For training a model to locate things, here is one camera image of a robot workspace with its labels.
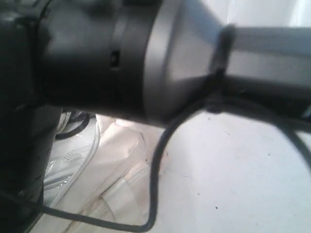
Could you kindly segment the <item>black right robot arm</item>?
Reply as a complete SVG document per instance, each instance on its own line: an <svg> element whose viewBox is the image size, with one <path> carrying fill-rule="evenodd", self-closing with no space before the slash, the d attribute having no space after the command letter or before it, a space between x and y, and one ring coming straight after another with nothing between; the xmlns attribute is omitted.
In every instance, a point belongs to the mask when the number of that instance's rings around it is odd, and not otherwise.
<svg viewBox="0 0 311 233"><path fill-rule="evenodd" d="M160 161L201 110L294 132L311 104L311 30L222 24L197 0L3 0L0 3L0 230L29 232L42 214L144 233L155 224ZM43 205L62 109L165 129L155 148L149 216L128 225Z"/></svg>

